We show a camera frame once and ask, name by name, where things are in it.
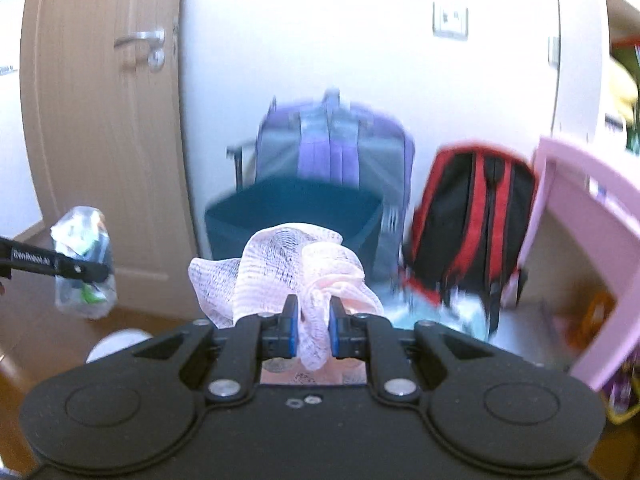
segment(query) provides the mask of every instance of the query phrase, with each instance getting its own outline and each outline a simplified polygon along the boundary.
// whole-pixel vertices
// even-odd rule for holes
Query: suitcase handle
[[[244,185],[242,178],[242,151],[245,148],[253,148],[255,150],[255,140],[248,140],[237,146],[226,147],[226,158],[232,158],[236,168],[236,191],[242,191]]]

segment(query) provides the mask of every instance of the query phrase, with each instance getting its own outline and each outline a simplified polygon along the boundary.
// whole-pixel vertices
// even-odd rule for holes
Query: red and black backpack
[[[537,186],[530,165],[511,153],[477,144],[441,149],[404,248],[408,284],[438,304],[453,286],[479,294],[493,333],[502,289],[519,272]],[[519,291],[523,284],[521,276]]]

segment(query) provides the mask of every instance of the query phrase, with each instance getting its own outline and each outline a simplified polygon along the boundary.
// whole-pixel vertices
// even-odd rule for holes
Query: white wall
[[[0,66],[20,65],[24,0],[0,0]],[[13,238],[42,220],[27,160],[20,75],[0,76],[0,236]]]
[[[558,0],[437,0],[469,8],[468,41],[436,38],[434,0],[182,0],[180,97],[201,252],[204,211],[234,187],[228,144],[255,137],[272,96],[329,87],[414,136],[412,208],[439,145],[480,139],[530,156],[548,134]]]

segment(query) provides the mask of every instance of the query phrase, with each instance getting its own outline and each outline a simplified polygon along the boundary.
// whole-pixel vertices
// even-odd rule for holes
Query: wooden door
[[[174,317],[199,312],[178,108],[180,0],[26,0],[20,52],[24,135],[47,226],[75,205],[104,212],[118,302]],[[164,29],[164,66],[149,44]]]

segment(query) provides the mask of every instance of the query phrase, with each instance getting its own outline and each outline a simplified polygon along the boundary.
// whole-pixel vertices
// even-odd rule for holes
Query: yellow object
[[[638,102],[638,84],[628,70],[612,57],[609,63],[609,91],[614,100],[621,100],[632,107]]]
[[[626,124],[634,123],[634,108],[631,104],[623,101],[622,99],[618,99],[615,96],[611,96],[613,99],[613,105],[616,108],[616,111],[622,116],[625,120]]]
[[[632,378],[631,381],[634,386],[634,390],[636,391],[636,396],[640,398],[640,381],[635,377]],[[609,406],[609,402],[607,401],[607,398],[604,396],[604,394],[600,395],[602,396],[602,400],[604,402],[605,410],[607,412],[607,418],[613,424],[624,424],[626,421],[631,420],[631,418],[640,413],[640,402],[626,410],[625,413],[616,413]]]

